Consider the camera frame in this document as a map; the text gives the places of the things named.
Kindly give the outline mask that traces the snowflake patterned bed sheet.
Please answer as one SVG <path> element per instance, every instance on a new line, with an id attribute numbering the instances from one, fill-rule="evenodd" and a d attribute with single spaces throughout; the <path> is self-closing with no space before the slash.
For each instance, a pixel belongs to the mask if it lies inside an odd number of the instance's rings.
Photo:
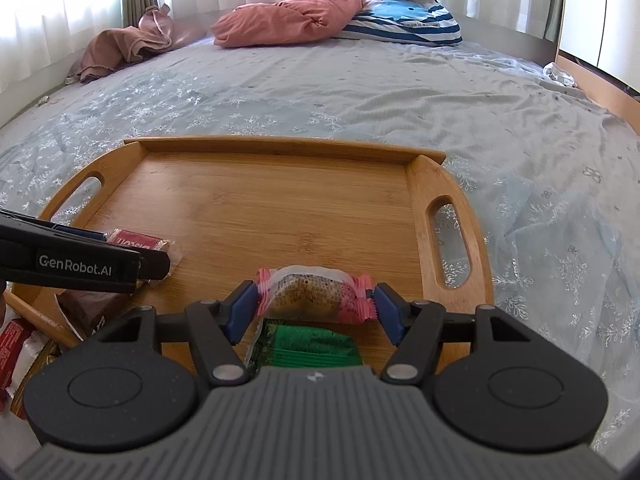
<path id="1" fill-rule="evenodd" d="M 476 44 L 202 40 L 50 93 L 1 130 L 1 203 L 38 214 L 132 136 L 310 136 L 436 148 L 482 225 L 496 301 L 589 365 L 610 403 L 594 449 L 639 451 L 639 139 L 539 66 Z"/>

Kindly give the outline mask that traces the crumpled clear plastic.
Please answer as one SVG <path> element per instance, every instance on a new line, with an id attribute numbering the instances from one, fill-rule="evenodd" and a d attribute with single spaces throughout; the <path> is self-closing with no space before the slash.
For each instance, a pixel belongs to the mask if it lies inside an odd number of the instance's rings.
<path id="1" fill-rule="evenodd" d="M 548 63 L 542 69 L 542 73 L 544 74 L 544 78 L 547 78 L 551 82 L 555 84 L 559 84 L 565 88 L 577 88 L 578 84 L 576 84 L 575 78 L 566 70 L 563 70 L 555 62 Z"/>

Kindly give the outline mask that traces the red Biscoff biscuit packet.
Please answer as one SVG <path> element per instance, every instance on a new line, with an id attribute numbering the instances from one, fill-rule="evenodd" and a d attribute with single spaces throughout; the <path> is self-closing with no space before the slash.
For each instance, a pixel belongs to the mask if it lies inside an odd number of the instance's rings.
<path id="1" fill-rule="evenodd" d="M 169 268 L 167 273 L 162 278 L 154 278 L 154 280 L 150 280 L 149 278 L 137 280 L 137 288 L 146 284 L 156 286 L 162 281 L 165 281 L 166 278 L 169 278 L 171 274 L 175 272 L 176 267 L 182 260 L 182 252 L 174 240 L 165 240 L 164 238 L 117 228 L 106 234 L 106 241 L 107 243 L 124 246 L 129 249 L 138 250 L 139 252 L 147 249 L 164 252 L 168 255 Z"/>

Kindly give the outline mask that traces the red rectangular snack bar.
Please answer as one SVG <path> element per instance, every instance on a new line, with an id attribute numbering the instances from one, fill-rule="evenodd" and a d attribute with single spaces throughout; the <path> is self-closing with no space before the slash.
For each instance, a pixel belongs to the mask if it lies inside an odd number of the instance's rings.
<path id="1" fill-rule="evenodd" d="M 6 406 L 6 388 L 11 383 L 15 365 L 23 344 L 34 331 L 34 326 L 24 318 L 14 318 L 2 330 L 0 336 L 0 411 Z"/>

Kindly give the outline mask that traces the green snack packet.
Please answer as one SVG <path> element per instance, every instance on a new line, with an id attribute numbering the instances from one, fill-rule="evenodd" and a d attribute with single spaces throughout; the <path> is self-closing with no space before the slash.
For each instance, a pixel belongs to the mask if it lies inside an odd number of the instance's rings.
<path id="1" fill-rule="evenodd" d="M 244 359 L 250 376 L 263 367 L 333 368 L 362 365 L 352 338 L 317 326 L 261 320 Z"/>

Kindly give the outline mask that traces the wooden serving tray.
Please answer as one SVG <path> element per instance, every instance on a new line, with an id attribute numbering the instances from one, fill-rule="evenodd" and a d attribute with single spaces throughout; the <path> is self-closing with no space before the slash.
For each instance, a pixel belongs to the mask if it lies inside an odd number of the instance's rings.
<path id="1" fill-rule="evenodd" d="M 273 136 L 129 140 L 58 189 L 51 219 L 84 182 L 74 217 L 173 240 L 171 276 L 136 306 L 181 311 L 227 297 L 261 268 L 290 264 L 368 274 L 408 299 L 471 313 L 494 299 L 480 224 L 444 154 L 386 144 Z"/>

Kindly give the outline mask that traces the wooden bed frame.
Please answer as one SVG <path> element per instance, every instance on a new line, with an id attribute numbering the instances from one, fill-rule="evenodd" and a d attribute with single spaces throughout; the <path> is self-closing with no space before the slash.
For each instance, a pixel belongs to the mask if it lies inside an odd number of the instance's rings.
<path id="1" fill-rule="evenodd" d="M 559 65 L 561 70 L 573 76 L 578 88 L 589 99 L 626 120 L 636 134 L 640 133 L 640 104 L 635 98 L 593 70 L 572 61 L 564 54 L 558 53 L 555 63 Z"/>

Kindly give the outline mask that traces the brown almond snack packet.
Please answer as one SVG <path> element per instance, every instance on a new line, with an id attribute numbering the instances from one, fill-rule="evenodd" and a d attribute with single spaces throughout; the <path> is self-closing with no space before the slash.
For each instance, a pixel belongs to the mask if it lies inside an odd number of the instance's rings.
<path id="1" fill-rule="evenodd" d="M 55 295 L 55 303 L 62 314 L 66 327 L 74 336 L 73 342 L 59 341 L 63 348 L 73 348 L 105 324 L 118 318 L 129 308 L 130 294 L 120 292 L 83 292 L 64 290 Z"/>

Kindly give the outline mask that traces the pink pillow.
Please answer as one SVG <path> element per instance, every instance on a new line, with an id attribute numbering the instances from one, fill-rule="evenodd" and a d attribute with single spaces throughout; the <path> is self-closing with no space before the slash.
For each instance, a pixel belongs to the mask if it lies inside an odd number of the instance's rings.
<path id="1" fill-rule="evenodd" d="M 362 8 L 362 0 L 246 4 L 213 24 L 214 44 L 222 48 L 309 44 L 337 35 Z"/>

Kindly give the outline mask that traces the blue striped pillow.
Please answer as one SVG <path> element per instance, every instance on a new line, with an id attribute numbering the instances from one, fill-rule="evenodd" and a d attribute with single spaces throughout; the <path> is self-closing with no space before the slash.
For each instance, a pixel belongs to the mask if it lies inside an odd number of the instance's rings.
<path id="1" fill-rule="evenodd" d="M 336 35 L 427 47 L 456 46 L 462 41 L 454 16 L 437 0 L 362 0 L 363 8 Z"/>

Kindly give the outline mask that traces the brown crumpled cloth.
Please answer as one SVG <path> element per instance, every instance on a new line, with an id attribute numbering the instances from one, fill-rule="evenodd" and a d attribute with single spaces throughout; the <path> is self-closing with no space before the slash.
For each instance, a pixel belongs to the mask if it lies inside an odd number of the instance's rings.
<path id="1" fill-rule="evenodd" d="M 174 21 L 169 12 L 167 4 L 149 6 L 137 26 L 108 28 L 97 34 L 72 65 L 66 84 L 85 84 L 169 51 L 174 45 Z"/>

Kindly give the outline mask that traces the pink rice cracker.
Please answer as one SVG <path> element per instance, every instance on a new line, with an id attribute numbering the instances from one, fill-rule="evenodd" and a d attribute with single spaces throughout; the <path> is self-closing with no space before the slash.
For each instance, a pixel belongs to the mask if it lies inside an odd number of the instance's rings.
<path id="1" fill-rule="evenodd" d="M 376 318 L 369 275 L 322 266 L 260 269 L 257 315 L 273 320 L 362 324 Z"/>

